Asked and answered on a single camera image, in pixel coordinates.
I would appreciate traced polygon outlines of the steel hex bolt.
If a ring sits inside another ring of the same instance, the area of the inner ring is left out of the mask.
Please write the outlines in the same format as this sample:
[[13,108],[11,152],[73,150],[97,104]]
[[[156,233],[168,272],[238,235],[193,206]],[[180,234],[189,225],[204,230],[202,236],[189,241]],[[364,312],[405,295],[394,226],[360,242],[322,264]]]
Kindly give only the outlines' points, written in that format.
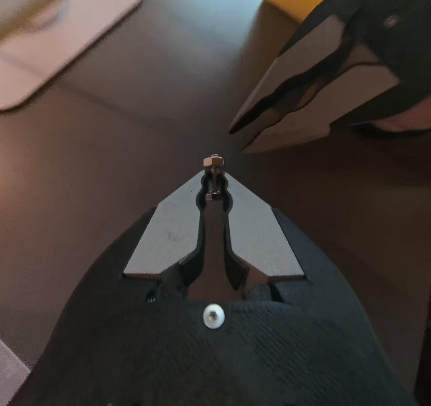
[[210,175],[208,190],[206,194],[206,201],[215,200],[221,194],[220,175],[221,175],[222,168],[223,167],[204,168],[206,171],[208,171]]

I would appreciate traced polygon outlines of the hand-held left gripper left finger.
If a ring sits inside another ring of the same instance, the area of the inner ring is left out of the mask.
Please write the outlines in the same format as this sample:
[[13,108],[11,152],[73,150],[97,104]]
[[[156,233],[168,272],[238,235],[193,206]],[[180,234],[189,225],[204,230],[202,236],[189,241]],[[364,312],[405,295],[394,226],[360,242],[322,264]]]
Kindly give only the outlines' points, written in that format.
[[179,278],[190,286],[203,269],[205,241],[201,171],[163,199],[155,208],[132,256],[125,277],[145,280]]

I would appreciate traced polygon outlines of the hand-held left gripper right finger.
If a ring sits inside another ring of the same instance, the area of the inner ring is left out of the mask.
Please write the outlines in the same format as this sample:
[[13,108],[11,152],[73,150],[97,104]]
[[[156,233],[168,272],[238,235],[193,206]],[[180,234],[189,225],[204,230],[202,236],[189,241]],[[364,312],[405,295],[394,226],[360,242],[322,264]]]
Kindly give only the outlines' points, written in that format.
[[234,290],[305,277],[272,207],[228,173],[223,203],[224,264]]

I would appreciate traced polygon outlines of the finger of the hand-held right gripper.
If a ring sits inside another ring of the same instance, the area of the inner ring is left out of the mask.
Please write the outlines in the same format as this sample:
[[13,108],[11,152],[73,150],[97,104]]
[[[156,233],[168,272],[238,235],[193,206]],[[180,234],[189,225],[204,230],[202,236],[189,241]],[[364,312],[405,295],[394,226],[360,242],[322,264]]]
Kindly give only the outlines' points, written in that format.
[[306,92],[333,77],[352,51],[352,19],[332,14],[279,55],[230,124],[233,135],[270,113],[269,125],[294,112]]
[[353,47],[330,80],[321,77],[299,104],[255,136],[243,154],[275,151],[329,135],[337,119],[399,85],[400,79],[368,47]]

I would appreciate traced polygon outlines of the person's right hand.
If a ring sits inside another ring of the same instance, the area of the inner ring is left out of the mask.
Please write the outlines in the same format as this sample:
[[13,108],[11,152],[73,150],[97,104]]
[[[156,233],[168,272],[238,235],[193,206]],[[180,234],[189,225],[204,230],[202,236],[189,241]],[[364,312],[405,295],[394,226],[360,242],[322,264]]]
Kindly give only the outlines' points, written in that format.
[[373,124],[390,133],[428,130],[431,128],[431,97],[424,98],[407,111],[376,120]]

